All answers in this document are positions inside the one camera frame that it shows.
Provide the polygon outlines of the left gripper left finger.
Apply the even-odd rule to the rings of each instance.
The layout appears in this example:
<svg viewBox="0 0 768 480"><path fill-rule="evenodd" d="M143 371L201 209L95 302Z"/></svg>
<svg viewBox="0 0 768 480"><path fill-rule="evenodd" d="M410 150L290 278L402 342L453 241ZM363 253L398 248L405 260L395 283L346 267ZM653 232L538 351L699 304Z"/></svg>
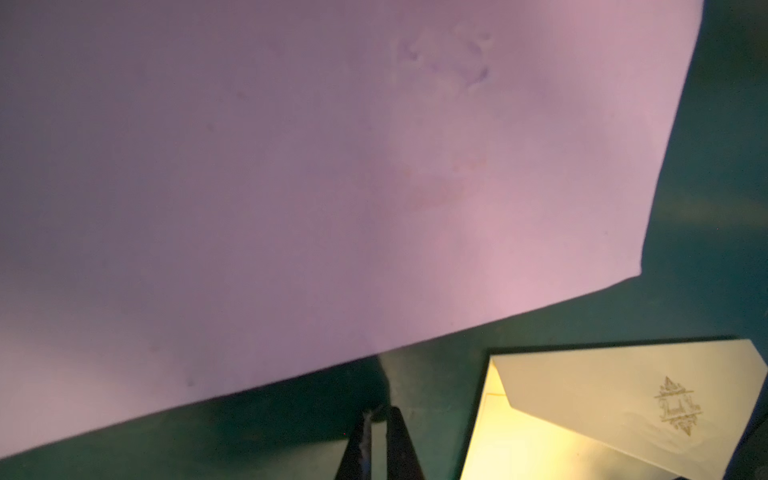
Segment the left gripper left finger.
<svg viewBox="0 0 768 480"><path fill-rule="evenodd" d="M335 480L370 480L373 412L364 411L349 436Z"/></svg>

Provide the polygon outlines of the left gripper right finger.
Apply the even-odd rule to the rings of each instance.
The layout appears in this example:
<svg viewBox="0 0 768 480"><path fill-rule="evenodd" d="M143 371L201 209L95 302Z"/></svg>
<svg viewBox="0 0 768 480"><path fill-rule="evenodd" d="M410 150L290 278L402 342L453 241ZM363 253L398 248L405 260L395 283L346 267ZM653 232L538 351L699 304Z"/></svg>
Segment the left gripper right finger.
<svg viewBox="0 0 768 480"><path fill-rule="evenodd" d="M389 408L386 442L388 480L425 479L404 417L396 406Z"/></svg>

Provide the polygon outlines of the cream yellow envelope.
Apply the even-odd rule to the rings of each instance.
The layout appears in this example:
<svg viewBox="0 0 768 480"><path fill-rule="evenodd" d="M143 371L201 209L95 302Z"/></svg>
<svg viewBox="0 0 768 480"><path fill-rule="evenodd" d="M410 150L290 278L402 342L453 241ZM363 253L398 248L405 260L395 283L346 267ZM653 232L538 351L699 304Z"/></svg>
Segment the cream yellow envelope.
<svg viewBox="0 0 768 480"><path fill-rule="evenodd" d="M749 340L490 358L464 479L721 479L767 376Z"/></svg>

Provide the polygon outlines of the purple envelope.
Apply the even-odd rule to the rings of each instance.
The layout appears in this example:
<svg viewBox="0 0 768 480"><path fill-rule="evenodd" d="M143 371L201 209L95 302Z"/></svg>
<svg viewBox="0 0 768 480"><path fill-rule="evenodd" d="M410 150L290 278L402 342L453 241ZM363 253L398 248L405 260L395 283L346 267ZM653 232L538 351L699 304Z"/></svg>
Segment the purple envelope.
<svg viewBox="0 0 768 480"><path fill-rule="evenodd" d="M699 1L5 1L1 454L639 275Z"/></svg>

